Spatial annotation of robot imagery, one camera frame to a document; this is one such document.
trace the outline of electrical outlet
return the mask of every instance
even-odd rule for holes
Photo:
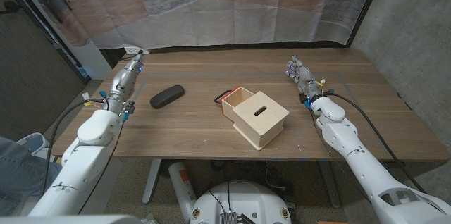
[[[143,49],[143,48],[139,48],[139,47],[124,47],[124,49],[125,49],[125,52],[130,55],[138,54],[138,52],[141,50],[142,50],[143,54],[149,54],[148,49]]]

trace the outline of curtain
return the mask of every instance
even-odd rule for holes
[[[366,0],[39,0],[75,46],[346,44]]]

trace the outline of metal robotic hand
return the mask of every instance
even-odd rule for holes
[[[288,61],[287,67],[288,70],[285,73],[295,81],[298,90],[305,94],[309,100],[321,94],[315,76],[302,61],[293,55],[292,61]]]

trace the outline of box lid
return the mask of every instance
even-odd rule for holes
[[[259,135],[264,135],[289,114],[263,92],[257,92],[238,104],[233,111]]]

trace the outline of wooden box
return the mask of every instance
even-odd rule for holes
[[[223,114],[233,127],[260,151],[283,130],[289,112],[263,92],[237,87],[221,99]]]

